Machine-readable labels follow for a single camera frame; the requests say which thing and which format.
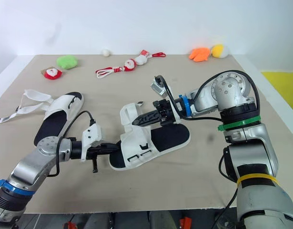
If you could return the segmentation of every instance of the white slipper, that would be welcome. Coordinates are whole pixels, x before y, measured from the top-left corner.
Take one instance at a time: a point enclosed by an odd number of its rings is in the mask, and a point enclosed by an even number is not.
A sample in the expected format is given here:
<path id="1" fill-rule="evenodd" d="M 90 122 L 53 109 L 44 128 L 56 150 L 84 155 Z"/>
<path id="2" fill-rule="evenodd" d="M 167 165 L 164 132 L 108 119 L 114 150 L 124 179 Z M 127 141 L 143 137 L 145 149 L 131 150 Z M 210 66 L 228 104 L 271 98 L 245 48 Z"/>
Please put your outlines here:
<path id="1" fill-rule="evenodd" d="M 34 145 L 48 136 L 62 136 L 80 111 L 84 97 L 79 92 L 70 92 L 57 98 L 48 107 L 43 123 L 34 139 Z"/>
<path id="2" fill-rule="evenodd" d="M 26 97 L 40 103 L 23 107 L 23 100 Z M 70 122 L 80 111 L 83 103 L 84 97 L 78 92 L 71 92 L 54 100 L 49 94 L 28 89 L 22 95 L 20 105 L 17 107 L 16 112 L 8 117 L 0 118 L 0 123 L 15 118 L 17 115 L 26 115 L 36 110 L 46 111 L 44 121 L 34 139 L 34 144 L 37 145 L 44 137 L 62 136 Z"/>
<path id="3" fill-rule="evenodd" d="M 133 120 L 141 114 L 139 104 L 128 104 L 120 111 L 125 130 L 121 141 L 117 143 L 121 150 L 109 156 L 110 166 L 115 170 L 136 168 L 190 142 L 190 132 L 182 124 L 166 125 L 153 130 L 150 126 L 132 125 Z"/>

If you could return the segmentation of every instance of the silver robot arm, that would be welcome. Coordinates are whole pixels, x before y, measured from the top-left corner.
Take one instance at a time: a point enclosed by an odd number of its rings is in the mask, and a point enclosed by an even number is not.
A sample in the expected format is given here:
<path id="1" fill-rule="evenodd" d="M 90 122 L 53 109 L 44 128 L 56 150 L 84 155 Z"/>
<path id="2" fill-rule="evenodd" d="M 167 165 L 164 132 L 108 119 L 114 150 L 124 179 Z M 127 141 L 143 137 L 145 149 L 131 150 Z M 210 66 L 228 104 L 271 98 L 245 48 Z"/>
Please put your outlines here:
<path id="1" fill-rule="evenodd" d="M 251 86 L 255 99 L 249 97 Z M 151 88 L 163 100 L 155 101 L 157 110 L 139 116 L 133 125 L 175 123 L 176 115 L 185 120 L 204 119 L 198 116 L 218 110 L 221 119 L 207 119 L 223 122 L 218 129 L 230 143 L 223 155 L 228 177 L 238 186 L 237 228 L 293 229 L 293 202 L 275 179 L 278 160 L 261 123 L 257 89 L 246 73 L 217 74 L 179 99 L 173 99 L 162 76 L 155 77 Z"/>
<path id="2" fill-rule="evenodd" d="M 97 124 L 83 132 L 81 141 L 55 136 L 40 140 L 33 152 L 16 165 L 8 179 L 0 180 L 0 227 L 11 228 L 19 220 L 43 181 L 59 174 L 59 162 L 92 160 L 93 172 L 97 172 L 97 155 L 120 150 L 115 144 L 100 144 L 101 140 L 101 127 Z M 50 175 L 54 166 L 56 174 Z"/>

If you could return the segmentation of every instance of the blue tape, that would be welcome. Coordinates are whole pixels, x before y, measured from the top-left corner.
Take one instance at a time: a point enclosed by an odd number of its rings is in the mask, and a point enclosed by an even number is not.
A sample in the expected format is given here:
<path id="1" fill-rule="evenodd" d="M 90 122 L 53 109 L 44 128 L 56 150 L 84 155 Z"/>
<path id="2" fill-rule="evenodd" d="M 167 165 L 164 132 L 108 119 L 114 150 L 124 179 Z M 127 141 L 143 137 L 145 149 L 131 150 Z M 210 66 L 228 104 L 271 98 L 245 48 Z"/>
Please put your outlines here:
<path id="1" fill-rule="evenodd" d="M 184 103 L 186 116 L 190 117 L 192 115 L 192 112 L 191 112 L 191 109 L 190 109 L 190 103 L 189 103 L 188 98 L 185 95 L 182 96 L 181 94 L 179 95 L 179 98 L 182 98 L 182 101 Z"/>
<path id="2" fill-rule="evenodd" d="M 0 180 L 0 187 L 5 187 L 5 188 L 7 188 L 8 190 L 10 190 L 12 192 L 15 192 L 17 194 L 24 195 L 24 196 L 32 196 L 32 195 L 35 194 L 35 192 L 26 191 L 26 190 L 14 187 L 9 182 L 7 182 L 6 180 L 3 180 L 3 179 Z"/>

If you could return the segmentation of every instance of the white wall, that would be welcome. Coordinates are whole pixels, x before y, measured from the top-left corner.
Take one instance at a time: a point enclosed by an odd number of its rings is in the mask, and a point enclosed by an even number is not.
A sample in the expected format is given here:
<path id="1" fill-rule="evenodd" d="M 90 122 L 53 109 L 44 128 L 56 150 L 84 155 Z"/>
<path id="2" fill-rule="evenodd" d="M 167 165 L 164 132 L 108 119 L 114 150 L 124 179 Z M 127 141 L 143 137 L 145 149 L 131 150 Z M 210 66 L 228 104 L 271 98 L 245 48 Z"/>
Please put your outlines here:
<path id="1" fill-rule="evenodd" d="M 17 55 L 188 53 L 224 43 L 259 69 L 293 70 L 293 0 L 0 0 Z"/>
<path id="2" fill-rule="evenodd" d="M 0 19 L 4 16 L 1 10 L 3 5 L 0 5 Z M 7 34 L 5 34 L 5 29 L 3 28 L 3 23 L 0 21 L 0 73 L 5 69 L 9 63 L 16 57 L 16 52 L 10 47 L 9 43 L 6 42 Z"/>

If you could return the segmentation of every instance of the beige tabletop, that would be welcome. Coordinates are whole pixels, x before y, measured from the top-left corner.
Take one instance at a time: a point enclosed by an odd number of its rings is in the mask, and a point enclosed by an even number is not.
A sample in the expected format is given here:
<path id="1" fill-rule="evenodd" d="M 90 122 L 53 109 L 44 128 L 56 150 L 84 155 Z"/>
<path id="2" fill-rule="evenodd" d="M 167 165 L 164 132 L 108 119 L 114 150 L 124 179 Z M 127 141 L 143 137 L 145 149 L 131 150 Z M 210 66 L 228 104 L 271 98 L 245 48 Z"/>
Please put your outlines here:
<path id="1" fill-rule="evenodd" d="M 122 65 L 132 55 L 77 55 L 79 65 L 63 71 L 60 79 L 45 79 L 40 71 L 56 66 L 57 55 L 38 55 L 20 73 L 0 98 L 0 117 L 14 112 L 24 89 L 54 96 L 78 91 L 84 94 L 84 110 L 89 110 L 104 130 L 105 139 L 116 143 L 124 133 L 120 109 L 128 103 L 144 101 L 143 111 L 153 110 L 160 97 L 150 88 L 161 74 L 174 95 L 199 87 L 209 77 L 231 69 L 241 70 L 233 57 L 210 58 L 195 63 L 185 55 L 150 59 L 133 72 L 115 73 L 97 79 L 95 70 Z M 293 135 L 261 94 L 261 116 L 279 160 L 278 180 L 293 199 Z M 34 149 L 33 140 L 44 113 L 37 111 L 0 124 L 0 178 L 7 178 L 16 164 Z M 81 117 L 68 136 L 81 139 L 89 119 Z M 27 213 L 75 213 L 139 211 L 224 207 L 235 184 L 218 171 L 222 150 L 227 146 L 217 131 L 217 121 L 183 121 L 191 133 L 184 148 L 163 155 L 141 167 L 114 171 L 108 156 L 98 157 L 97 174 L 92 162 L 71 160 L 61 163 L 58 177 L 47 178 L 27 206 Z"/>

